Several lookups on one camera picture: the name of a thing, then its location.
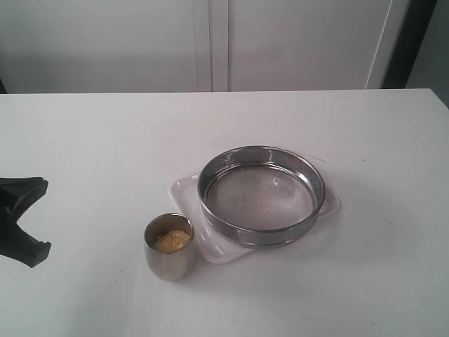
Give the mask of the stainless steel cup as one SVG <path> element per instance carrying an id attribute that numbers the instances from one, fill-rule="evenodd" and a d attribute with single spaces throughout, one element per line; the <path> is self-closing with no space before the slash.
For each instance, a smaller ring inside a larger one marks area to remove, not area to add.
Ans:
<path id="1" fill-rule="evenodd" d="M 181 214 L 166 213 L 153 219 L 145 228 L 144 243 L 147 265 L 162 280 L 182 279 L 196 263 L 194 228 Z"/>

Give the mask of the yellow grain mixture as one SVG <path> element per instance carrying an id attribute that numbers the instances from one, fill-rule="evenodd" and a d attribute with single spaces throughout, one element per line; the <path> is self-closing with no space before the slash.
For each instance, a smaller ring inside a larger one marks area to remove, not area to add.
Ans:
<path id="1" fill-rule="evenodd" d="M 192 239 L 192 236 L 183 230 L 171 230 L 159 235 L 152 248 L 160 253 L 174 253 L 182 249 Z"/>

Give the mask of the round steel mesh sieve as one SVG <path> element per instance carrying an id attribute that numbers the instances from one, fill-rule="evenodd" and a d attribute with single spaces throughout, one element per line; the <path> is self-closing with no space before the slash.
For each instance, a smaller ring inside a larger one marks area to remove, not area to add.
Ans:
<path id="1" fill-rule="evenodd" d="M 248 248 L 284 246 L 306 234 L 326 198 L 319 171 L 294 152 L 245 146 L 211 159 L 197 182 L 211 227 Z"/>

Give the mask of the white cabinet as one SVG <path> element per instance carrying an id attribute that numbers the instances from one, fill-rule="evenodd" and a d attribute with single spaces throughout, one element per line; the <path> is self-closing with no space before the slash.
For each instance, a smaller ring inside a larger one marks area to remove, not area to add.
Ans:
<path id="1" fill-rule="evenodd" d="M 2 1 L 9 93 L 379 88 L 407 1 Z"/>

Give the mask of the white rectangular tray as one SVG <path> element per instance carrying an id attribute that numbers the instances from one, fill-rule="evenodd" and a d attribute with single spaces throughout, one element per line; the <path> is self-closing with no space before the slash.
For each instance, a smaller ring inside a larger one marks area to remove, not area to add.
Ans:
<path id="1" fill-rule="evenodd" d="M 198 180 L 199 176 L 194 175 L 175 181 L 169 187 L 169 195 L 178 212 L 191 221 L 199 251 L 208 262 L 228 263 L 255 249 L 270 247 L 269 245 L 244 247 L 215 230 L 203 214 L 197 191 Z M 229 193 L 228 183 L 243 187 L 242 197 L 250 201 L 250 208 L 245 210 L 237 205 L 231 207 L 231 210 L 244 220 L 255 219 L 258 225 L 266 225 L 272 224 L 275 220 L 288 220 L 296 214 L 302 216 L 311 210 L 310 199 L 306 200 L 297 192 L 289 197 L 283 191 L 288 181 L 298 186 L 302 194 L 307 191 L 304 183 L 279 172 L 270 174 L 267 178 L 248 180 L 227 178 L 219 184 L 219 188 Z"/>

